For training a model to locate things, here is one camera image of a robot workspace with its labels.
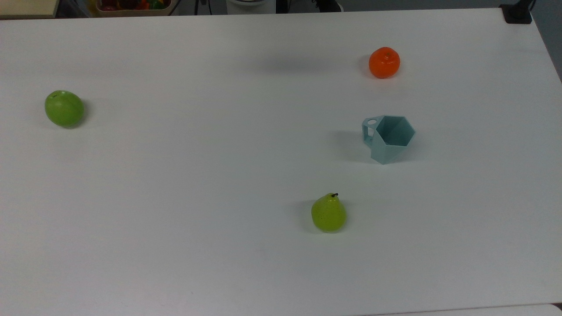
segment floor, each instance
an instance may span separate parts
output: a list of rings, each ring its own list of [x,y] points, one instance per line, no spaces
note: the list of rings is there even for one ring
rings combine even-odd
[[[209,14],[209,2],[214,15],[226,14],[227,0],[203,0],[200,15]],[[318,12],[312,0],[291,0],[289,13]],[[515,0],[337,0],[345,11],[431,10],[453,8],[497,8]],[[182,0],[177,8],[180,15],[193,15],[195,0]],[[562,0],[537,0],[532,15],[541,32],[546,48],[562,80]]]

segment orange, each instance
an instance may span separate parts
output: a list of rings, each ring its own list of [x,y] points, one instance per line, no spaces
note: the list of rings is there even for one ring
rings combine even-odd
[[[369,70],[377,78],[388,78],[400,67],[400,56],[390,47],[377,49],[369,58]]]

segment hexagonal cup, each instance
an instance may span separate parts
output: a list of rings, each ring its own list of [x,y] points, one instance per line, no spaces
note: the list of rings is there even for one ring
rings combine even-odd
[[[371,148],[371,158],[383,165],[405,151],[416,133],[404,116],[367,118],[362,128],[363,142]]]

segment green apple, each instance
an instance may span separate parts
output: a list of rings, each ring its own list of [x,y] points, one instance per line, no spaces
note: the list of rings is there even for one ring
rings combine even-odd
[[[321,231],[333,233],[345,224],[346,208],[337,193],[328,193],[312,205],[312,221]]]
[[[70,127],[82,119],[84,104],[74,93],[57,90],[45,99],[45,113],[58,126]]]

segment white table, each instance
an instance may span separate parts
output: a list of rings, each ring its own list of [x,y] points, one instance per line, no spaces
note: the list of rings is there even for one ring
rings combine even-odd
[[[562,301],[562,85],[500,9],[0,21],[0,314]],[[393,47],[392,79],[366,61]],[[78,128],[43,110],[87,103]],[[361,122],[405,115],[394,164]],[[349,221],[319,233],[312,202]]]
[[[553,305],[510,306],[440,312],[411,313],[409,316],[561,316],[560,309]]]

